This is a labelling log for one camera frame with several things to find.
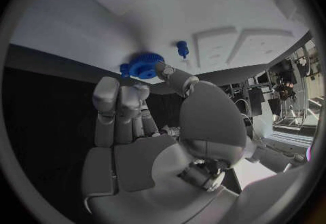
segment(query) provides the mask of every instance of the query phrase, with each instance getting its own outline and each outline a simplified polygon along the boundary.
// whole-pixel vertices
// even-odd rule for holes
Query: robotic hand
[[[217,86],[184,71],[157,63],[156,73],[185,98],[178,141],[167,129],[160,135],[146,105],[147,86],[119,86],[104,77],[94,90],[96,147],[85,160],[82,191],[100,222],[185,223],[213,201],[217,220],[236,199],[221,186],[224,170],[241,159],[246,145],[236,105]]]

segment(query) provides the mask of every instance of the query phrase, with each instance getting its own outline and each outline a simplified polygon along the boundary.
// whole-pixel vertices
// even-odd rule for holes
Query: blue plastic part
[[[128,64],[120,65],[120,72],[121,72],[121,77],[130,77],[129,65]]]
[[[134,76],[140,79],[151,79],[156,77],[155,64],[164,62],[164,58],[159,54],[142,54],[134,58],[129,64],[120,66],[121,76]]]
[[[177,42],[178,54],[179,56],[183,57],[184,59],[189,54],[189,49],[187,47],[186,41],[179,41]]]

